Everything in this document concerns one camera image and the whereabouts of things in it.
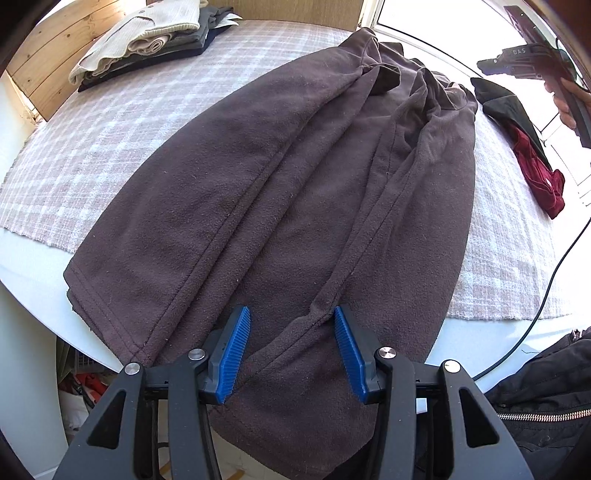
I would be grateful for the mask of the brown fleece garment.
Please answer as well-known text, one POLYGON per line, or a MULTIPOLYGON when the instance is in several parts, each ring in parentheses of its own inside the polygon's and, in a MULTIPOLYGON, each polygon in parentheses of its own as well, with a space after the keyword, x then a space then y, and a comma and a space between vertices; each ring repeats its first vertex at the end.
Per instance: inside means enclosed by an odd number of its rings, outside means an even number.
POLYGON ((238 305, 252 330, 214 430, 290 479, 365 446, 332 312, 428 357, 462 267, 473 93, 362 29, 192 119, 131 176, 65 269, 122 363, 174 361, 238 305))

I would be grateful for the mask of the black garment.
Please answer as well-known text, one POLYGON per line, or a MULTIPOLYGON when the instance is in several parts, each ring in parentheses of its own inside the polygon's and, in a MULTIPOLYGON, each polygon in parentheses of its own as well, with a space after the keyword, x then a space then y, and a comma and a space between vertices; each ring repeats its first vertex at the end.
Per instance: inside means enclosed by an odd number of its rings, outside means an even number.
POLYGON ((519 98, 509 89, 484 78, 473 77, 471 83, 484 113, 502 126, 515 124, 528 136, 540 160, 551 170, 536 128, 519 98))

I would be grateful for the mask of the dark red garment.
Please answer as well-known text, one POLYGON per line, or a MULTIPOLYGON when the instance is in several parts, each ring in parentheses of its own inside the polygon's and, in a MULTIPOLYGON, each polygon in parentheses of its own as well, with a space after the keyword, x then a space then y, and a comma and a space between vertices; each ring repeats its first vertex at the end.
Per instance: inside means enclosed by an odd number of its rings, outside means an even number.
POLYGON ((516 124, 507 124, 513 140, 513 152, 521 172, 540 208, 555 219, 564 209, 565 178, 560 170, 552 170, 540 158, 529 136, 516 124))

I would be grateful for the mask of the black jacket sleeve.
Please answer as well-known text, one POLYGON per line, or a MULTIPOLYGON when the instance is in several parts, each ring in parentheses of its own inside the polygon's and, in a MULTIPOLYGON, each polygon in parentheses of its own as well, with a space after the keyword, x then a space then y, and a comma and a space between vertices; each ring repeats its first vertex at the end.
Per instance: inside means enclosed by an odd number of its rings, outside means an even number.
POLYGON ((590 479, 590 330, 574 330, 486 393, 536 479, 590 479))

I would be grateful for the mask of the pink plaid table cloth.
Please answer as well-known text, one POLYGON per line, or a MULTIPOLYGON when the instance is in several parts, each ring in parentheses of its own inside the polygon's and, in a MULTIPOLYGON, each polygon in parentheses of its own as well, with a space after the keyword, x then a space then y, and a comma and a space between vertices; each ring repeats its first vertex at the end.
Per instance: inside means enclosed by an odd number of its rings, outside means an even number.
MULTIPOLYGON (((64 269, 115 194, 172 134, 231 92, 346 32, 246 21, 204 55, 168 61, 72 95, 28 139, 1 185, 1 270, 19 298, 71 311, 64 269)), ((550 283, 556 230, 527 185, 508 137, 476 117, 476 187, 462 272, 449 314, 462 320, 567 316, 550 283)))

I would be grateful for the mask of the cream knitted folded garment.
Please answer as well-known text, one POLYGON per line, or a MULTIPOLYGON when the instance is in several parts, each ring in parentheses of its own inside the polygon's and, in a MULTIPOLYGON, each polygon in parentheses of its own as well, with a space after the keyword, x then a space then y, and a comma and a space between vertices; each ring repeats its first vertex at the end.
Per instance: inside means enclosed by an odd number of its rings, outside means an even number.
POLYGON ((197 32, 200 11, 207 5, 207 1, 155 1, 125 17, 80 58, 69 73, 69 82, 79 84, 86 74, 98 76, 132 54, 155 54, 175 33, 197 32))

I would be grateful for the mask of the dark folded garment stack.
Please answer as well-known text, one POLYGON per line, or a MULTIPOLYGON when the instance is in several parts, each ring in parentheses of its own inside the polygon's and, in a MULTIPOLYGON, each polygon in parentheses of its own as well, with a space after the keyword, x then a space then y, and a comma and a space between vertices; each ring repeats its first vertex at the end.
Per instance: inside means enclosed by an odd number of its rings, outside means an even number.
POLYGON ((82 92, 117 76, 148 66, 198 56, 204 53, 217 35, 225 32, 231 26, 238 25, 241 18, 231 7, 207 5, 200 11, 200 27, 197 32, 175 33, 159 52, 148 56, 132 54, 112 64, 104 73, 98 76, 86 74, 76 86, 82 92))

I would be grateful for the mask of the pine slatted wooden board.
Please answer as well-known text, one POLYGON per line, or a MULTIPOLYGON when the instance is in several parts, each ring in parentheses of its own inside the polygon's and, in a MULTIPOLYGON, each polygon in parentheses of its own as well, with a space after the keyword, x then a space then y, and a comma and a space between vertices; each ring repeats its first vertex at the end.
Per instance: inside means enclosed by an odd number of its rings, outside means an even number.
POLYGON ((90 47, 144 1, 60 2, 29 33, 7 66, 8 75, 37 113, 49 120, 77 89, 69 74, 90 47))

